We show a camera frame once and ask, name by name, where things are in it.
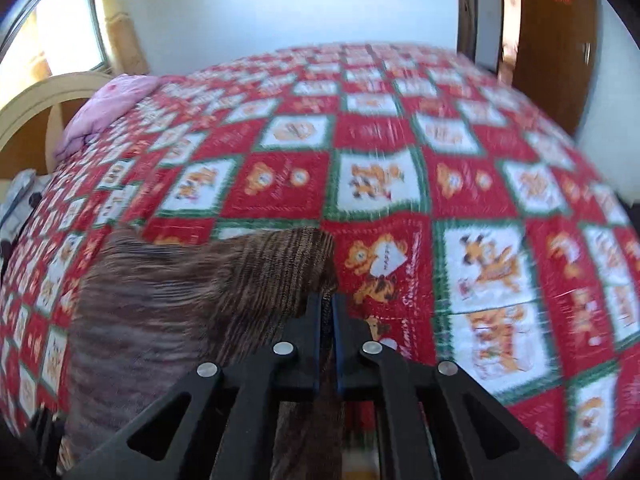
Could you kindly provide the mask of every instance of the wooden door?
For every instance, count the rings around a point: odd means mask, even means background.
[[[595,49],[596,0],[522,0],[513,86],[573,135]]]
[[[458,3],[458,52],[474,60],[478,29],[478,1],[458,0]]]

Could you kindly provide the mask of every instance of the window frame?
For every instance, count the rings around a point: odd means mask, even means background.
[[[109,72],[109,58],[107,57],[107,51],[105,50],[104,43],[102,41],[102,32],[100,31],[100,22],[98,21],[98,14],[95,9],[95,0],[87,0],[87,4],[89,5],[89,14],[91,16],[92,25],[94,26],[94,34],[95,39],[98,43],[98,50],[100,51],[100,56],[102,57],[102,61],[93,68],[87,70],[87,72]]]

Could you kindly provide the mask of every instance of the wooden headboard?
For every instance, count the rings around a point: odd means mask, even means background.
[[[19,171],[53,170],[52,152],[64,127],[111,78],[101,72],[53,76],[27,88],[0,110],[0,198],[2,181]]]

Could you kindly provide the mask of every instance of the white wall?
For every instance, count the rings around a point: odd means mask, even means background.
[[[124,0],[153,73],[332,41],[455,48],[458,0]]]
[[[598,1],[596,65],[577,142],[631,203],[640,201],[640,50],[609,2]]]
[[[500,56],[502,4],[502,0],[478,0],[476,64],[494,72]]]

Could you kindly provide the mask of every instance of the red and white checkered bedspread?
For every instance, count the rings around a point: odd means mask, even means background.
[[[62,164],[0,292],[0,407],[68,410],[66,329],[117,223],[201,244],[315,225],[372,337],[457,361],[578,472],[640,424],[640,244],[521,94],[413,44],[281,50],[176,77]]]

